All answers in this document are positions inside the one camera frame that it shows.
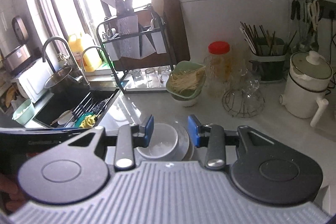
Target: dish drainer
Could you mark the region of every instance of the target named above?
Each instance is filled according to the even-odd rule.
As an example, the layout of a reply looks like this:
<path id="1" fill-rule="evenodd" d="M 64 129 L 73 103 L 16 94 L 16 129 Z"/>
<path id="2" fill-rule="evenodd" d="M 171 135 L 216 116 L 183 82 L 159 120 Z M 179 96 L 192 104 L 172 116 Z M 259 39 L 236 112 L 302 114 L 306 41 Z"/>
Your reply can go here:
<path id="1" fill-rule="evenodd" d="M 89 92 L 84 97 L 84 99 L 73 109 L 72 111 L 73 116 L 64 125 L 64 127 L 66 127 L 73 118 L 75 119 L 75 122 L 74 122 L 74 125 L 75 125 L 78 119 L 82 117 L 82 115 L 88 112 L 92 112 L 94 107 L 98 106 L 102 101 L 107 99 L 105 104 L 102 106 L 102 108 L 97 113 L 97 117 L 96 117 L 96 122 L 97 122 L 99 120 L 99 116 L 106 110 L 108 103 L 118 93 L 118 91 L 119 89 L 115 89 L 115 91 L 113 91 L 110 97 L 106 97 L 106 95 L 103 95 L 104 93 L 100 91 L 95 91 L 95 93 Z"/>
<path id="2" fill-rule="evenodd" d="M 113 67 L 113 64 L 112 64 L 112 62 L 110 60 L 109 54 L 108 54 L 108 52 L 107 52 L 107 50 L 105 48 L 105 44 L 117 42 L 119 40 L 126 39 L 126 38 L 131 38 L 131 37 L 141 37 L 143 35 L 147 35 L 147 36 L 152 37 L 152 33 L 160 32 L 161 35 L 162 35 L 162 39 L 163 39 L 163 42 L 164 42 L 164 46 L 165 46 L 166 52 L 168 54 L 170 69 L 173 71 L 174 65 L 176 65 L 176 55 L 175 55 L 175 52 L 174 52 L 174 49 L 173 49 L 173 45 L 172 45 L 172 43 L 171 44 L 168 43 L 168 39 L 167 39 L 167 36 L 166 36 L 166 33 L 165 33 L 165 30 L 167 29 L 167 20 L 165 19 L 165 16 L 164 16 L 164 22 L 162 22 L 160 16 L 154 11 L 154 9 L 153 9 L 153 7 L 152 7 L 151 4 L 148 4 L 146 6 L 146 9 L 148 9 L 150 11 L 150 13 L 152 14 L 153 20 L 157 21 L 157 23 L 159 25 L 158 28 L 155 28 L 154 30 L 152 30 L 150 26 L 146 26 L 146 27 L 143 27 L 143 29 L 145 31 L 141 31 L 141 32 L 137 32 L 137 33 L 132 33 L 132 34 L 127 34 L 127 35 L 119 35 L 118 33 L 116 33 L 114 36 L 112 36 L 110 38 L 107 37 L 105 39 L 102 39 L 100 37 L 99 31 L 98 31 L 99 27 L 101 25 L 103 25 L 104 27 L 107 27 L 109 25 L 109 22 L 114 19 L 113 17 L 111 17 L 111 18 L 108 18 L 108 19 L 104 20 L 102 23 L 100 23 L 97 26 L 97 29 L 96 29 L 96 35 L 98 37 L 99 44 L 101 46 L 101 50 L 102 50 L 102 52 L 103 52 L 103 54 L 105 56 L 105 60 L 109 64 L 109 67 L 110 67 L 110 69 L 112 71 L 112 74 L 113 74 L 113 76 L 115 78 L 115 81 L 117 83 L 118 88 L 124 94 L 138 93 L 138 92 L 137 91 L 127 91 L 122 86 L 122 81 L 125 79 L 125 77 L 130 72 L 130 70 L 126 70 L 123 67 L 123 73 L 124 74 L 123 74 L 123 76 L 121 78 L 118 77 L 117 72 L 115 71 L 115 69 Z M 148 89 L 146 91 L 146 93 L 150 93 L 150 92 L 157 92 L 157 90 Z"/>

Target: yellow oil bottle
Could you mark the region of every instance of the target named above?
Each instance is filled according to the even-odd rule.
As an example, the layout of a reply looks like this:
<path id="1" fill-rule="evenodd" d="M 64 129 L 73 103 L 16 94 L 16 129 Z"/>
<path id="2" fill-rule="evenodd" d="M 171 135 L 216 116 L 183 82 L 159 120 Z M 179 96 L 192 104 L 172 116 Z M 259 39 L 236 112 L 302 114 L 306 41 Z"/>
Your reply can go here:
<path id="1" fill-rule="evenodd" d="M 92 37 L 87 33 L 70 35 L 68 43 L 79 66 L 81 65 L 81 56 L 83 51 L 88 47 L 95 45 Z M 95 71 L 97 68 L 99 68 L 101 63 L 101 58 L 97 52 L 97 49 L 95 48 L 88 50 L 83 57 L 83 65 L 85 71 L 87 72 Z"/>

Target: plastic jar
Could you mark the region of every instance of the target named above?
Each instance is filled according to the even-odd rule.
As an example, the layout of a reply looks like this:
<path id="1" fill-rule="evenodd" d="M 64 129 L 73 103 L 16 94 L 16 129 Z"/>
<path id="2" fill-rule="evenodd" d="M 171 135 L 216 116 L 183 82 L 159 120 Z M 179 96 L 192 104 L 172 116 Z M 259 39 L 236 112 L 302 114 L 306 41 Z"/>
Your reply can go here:
<path id="1" fill-rule="evenodd" d="M 216 41 L 208 46 L 210 55 L 205 59 L 206 65 L 206 89 L 210 96 L 222 96 L 229 84 L 232 60 L 230 44 L 224 41 Z"/>

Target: drinking glass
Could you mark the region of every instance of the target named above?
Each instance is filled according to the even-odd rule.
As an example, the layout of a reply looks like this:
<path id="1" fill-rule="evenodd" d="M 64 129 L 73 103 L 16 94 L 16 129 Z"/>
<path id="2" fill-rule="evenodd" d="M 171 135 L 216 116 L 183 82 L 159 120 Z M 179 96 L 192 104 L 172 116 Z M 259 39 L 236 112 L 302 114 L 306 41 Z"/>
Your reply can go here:
<path id="1" fill-rule="evenodd" d="M 147 84 L 149 88 L 157 88 L 161 85 L 158 75 L 154 68 L 148 68 L 145 70 Z"/>
<path id="2" fill-rule="evenodd" d="M 146 80 L 143 78 L 140 69 L 134 69 L 131 71 L 132 78 L 134 80 L 134 84 L 137 88 L 146 88 L 147 83 Z"/>
<path id="3" fill-rule="evenodd" d="M 159 74 L 160 82 L 166 83 L 169 78 L 169 67 L 168 66 L 162 66 L 157 69 L 157 73 Z"/>

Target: human hand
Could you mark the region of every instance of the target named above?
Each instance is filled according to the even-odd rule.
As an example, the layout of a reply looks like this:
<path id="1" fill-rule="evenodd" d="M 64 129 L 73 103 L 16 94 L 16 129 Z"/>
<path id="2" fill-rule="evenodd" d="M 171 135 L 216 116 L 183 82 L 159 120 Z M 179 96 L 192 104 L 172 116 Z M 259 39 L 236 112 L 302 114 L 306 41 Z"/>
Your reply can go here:
<path id="1" fill-rule="evenodd" d="M 16 183 L 3 174 L 0 174 L 0 192 L 9 194 L 10 201 L 5 206 L 11 212 L 16 211 L 26 202 L 23 193 Z"/>

